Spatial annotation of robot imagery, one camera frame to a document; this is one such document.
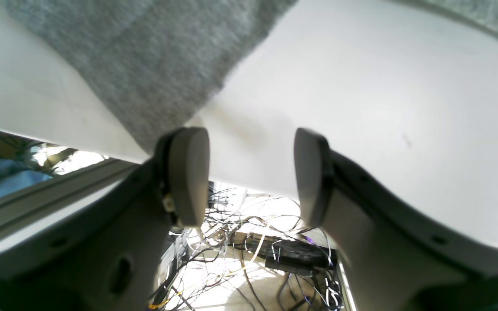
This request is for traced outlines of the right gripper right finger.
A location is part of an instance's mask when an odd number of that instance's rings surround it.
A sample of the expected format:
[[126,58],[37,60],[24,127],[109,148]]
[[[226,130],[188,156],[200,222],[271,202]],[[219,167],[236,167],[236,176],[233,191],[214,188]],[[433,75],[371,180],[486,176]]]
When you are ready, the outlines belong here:
[[498,311],[498,247],[399,199],[308,128],[294,138],[301,215],[337,246],[354,311]]

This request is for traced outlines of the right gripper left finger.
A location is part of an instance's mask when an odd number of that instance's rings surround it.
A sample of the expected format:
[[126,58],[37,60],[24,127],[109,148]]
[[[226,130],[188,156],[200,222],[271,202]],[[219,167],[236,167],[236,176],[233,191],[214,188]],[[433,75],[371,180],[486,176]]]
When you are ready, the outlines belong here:
[[142,311],[173,227],[201,226],[210,139],[182,127],[142,165],[107,159],[0,198],[0,311]]

